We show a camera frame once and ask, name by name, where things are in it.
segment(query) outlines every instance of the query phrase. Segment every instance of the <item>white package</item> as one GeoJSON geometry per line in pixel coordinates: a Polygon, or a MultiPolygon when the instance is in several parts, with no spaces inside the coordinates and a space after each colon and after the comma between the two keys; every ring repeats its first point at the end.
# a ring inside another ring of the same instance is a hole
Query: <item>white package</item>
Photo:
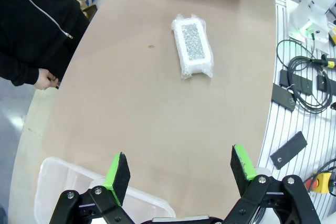
{"type": "Polygon", "coordinates": [[[182,79],[194,73],[213,76],[214,59],[205,32],[205,21],[192,15],[178,15],[172,23],[176,47],[182,69],[182,79]]]}

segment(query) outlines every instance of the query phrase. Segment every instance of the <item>slotted metal surface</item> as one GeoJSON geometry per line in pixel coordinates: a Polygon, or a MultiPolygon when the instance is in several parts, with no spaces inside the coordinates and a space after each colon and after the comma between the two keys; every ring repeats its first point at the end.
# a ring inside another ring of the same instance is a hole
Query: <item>slotted metal surface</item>
{"type": "MultiPolygon", "coordinates": [[[[287,16],[286,16],[286,2],[283,0],[276,0],[276,14],[277,14],[277,42],[283,39],[289,39],[287,33],[287,16]]],[[[335,49],[330,46],[330,56],[335,57],[335,49]]],[[[314,50],[313,55],[316,58],[321,58],[323,53],[317,49],[314,50]]],[[[307,56],[307,52],[299,45],[291,42],[283,42],[279,46],[279,57],[285,64],[295,56],[307,56]]],[[[276,59],[274,83],[279,84],[280,70],[286,69],[281,62],[276,59]]],[[[328,77],[336,80],[336,70],[326,70],[328,77]]],[[[313,94],[321,101],[325,94],[317,91],[317,72],[312,68],[308,68],[296,74],[308,78],[313,81],[313,94]]],[[[309,102],[313,102],[313,97],[303,96],[309,102]]],[[[318,115],[309,114],[298,106],[293,112],[272,103],[268,115],[268,124],[265,132],[265,139],[260,155],[258,166],[266,167],[271,172],[275,179],[282,180],[283,177],[289,174],[299,175],[302,180],[316,172],[327,161],[336,158],[336,141],[334,140],[336,128],[336,111],[327,109],[318,115]],[[277,170],[270,155],[278,148],[283,146],[289,139],[291,139],[297,132],[302,131],[307,140],[307,147],[302,150],[296,157],[294,157],[282,169],[277,170]]],[[[335,197],[330,194],[311,194],[312,202],[320,217],[323,219],[335,211],[335,197]]]]}

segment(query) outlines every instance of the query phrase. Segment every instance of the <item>plastic container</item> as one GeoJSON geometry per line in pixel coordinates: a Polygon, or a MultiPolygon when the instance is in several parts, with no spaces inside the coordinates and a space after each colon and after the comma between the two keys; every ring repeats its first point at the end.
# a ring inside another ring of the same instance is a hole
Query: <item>plastic container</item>
{"type": "MultiPolygon", "coordinates": [[[[34,202],[34,216],[38,224],[49,224],[60,194],[65,190],[76,190],[80,194],[90,186],[103,182],[102,175],[59,158],[49,157],[41,165],[34,202]]],[[[128,187],[123,209],[136,223],[154,217],[176,217],[168,202],[134,188],[128,187]]],[[[92,223],[106,223],[96,219],[92,223]]]]}

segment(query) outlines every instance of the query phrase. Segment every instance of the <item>zipper pull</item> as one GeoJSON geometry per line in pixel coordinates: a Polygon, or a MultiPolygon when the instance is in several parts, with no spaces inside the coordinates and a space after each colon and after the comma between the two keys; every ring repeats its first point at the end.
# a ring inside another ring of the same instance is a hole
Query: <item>zipper pull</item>
{"type": "Polygon", "coordinates": [[[73,39],[73,36],[71,36],[70,34],[68,34],[68,33],[64,33],[64,34],[65,34],[65,36],[67,36],[68,38],[73,39]]]}

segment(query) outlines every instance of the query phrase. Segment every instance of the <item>clear plastic wrap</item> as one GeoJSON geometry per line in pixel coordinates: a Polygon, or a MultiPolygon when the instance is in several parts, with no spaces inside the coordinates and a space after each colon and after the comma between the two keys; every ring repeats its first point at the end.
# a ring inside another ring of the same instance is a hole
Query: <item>clear plastic wrap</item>
{"type": "Polygon", "coordinates": [[[214,59],[209,45],[205,21],[192,15],[183,18],[179,14],[172,23],[176,47],[180,58],[182,79],[194,73],[204,73],[213,76],[214,59]]]}

